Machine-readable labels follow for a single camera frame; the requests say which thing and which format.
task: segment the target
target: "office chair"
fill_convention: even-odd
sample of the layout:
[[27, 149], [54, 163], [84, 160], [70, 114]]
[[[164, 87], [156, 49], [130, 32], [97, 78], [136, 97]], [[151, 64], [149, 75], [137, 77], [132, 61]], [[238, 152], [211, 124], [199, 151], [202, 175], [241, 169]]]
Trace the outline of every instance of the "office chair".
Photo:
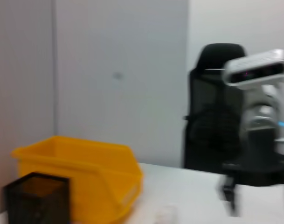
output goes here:
[[240, 90], [225, 86], [221, 69], [227, 61], [243, 56], [245, 51], [238, 44], [209, 44], [189, 73], [185, 168], [222, 173], [222, 163], [238, 155], [243, 96]]

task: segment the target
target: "white table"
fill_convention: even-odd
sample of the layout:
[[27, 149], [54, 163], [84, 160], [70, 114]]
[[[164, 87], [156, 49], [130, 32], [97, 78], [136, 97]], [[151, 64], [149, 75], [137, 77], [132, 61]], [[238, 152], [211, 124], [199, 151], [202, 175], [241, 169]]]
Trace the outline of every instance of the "white table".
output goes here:
[[[178, 224], [284, 224], [284, 186], [240, 186], [241, 217], [229, 217], [219, 199], [220, 175], [141, 164], [144, 192], [127, 224], [154, 224], [157, 211], [168, 203], [178, 207]], [[0, 224], [4, 224], [0, 215]]]

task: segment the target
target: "yellow plastic bin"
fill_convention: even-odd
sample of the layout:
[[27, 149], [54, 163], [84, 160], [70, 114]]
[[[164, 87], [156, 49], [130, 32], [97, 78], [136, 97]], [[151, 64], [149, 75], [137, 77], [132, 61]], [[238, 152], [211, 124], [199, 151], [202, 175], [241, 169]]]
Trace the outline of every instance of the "yellow plastic bin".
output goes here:
[[142, 190], [143, 174], [127, 146], [55, 136], [13, 151], [19, 176], [71, 179], [71, 213], [82, 224], [122, 219]]

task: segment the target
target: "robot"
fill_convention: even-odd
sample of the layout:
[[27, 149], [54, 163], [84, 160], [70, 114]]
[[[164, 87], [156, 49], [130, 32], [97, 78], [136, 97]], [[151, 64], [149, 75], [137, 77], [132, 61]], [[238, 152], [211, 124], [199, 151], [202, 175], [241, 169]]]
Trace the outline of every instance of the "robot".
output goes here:
[[284, 143], [280, 126], [280, 84], [284, 82], [284, 50], [275, 49], [242, 57], [225, 64], [223, 81], [243, 91], [244, 102], [239, 129], [242, 152], [223, 164], [223, 198], [230, 214], [238, 216], [237, 185], [271, 186], [284, 184], [284, 155], [278, 144]]

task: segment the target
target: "blue light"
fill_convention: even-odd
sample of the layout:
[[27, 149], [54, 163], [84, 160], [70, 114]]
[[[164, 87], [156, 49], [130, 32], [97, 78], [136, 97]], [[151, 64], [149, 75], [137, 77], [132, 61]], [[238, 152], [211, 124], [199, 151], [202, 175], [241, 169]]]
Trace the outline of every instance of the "blue light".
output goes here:
[[284, 122], [279, 121], [278, 125], [281, 126], [281, 127], [284, 127]]

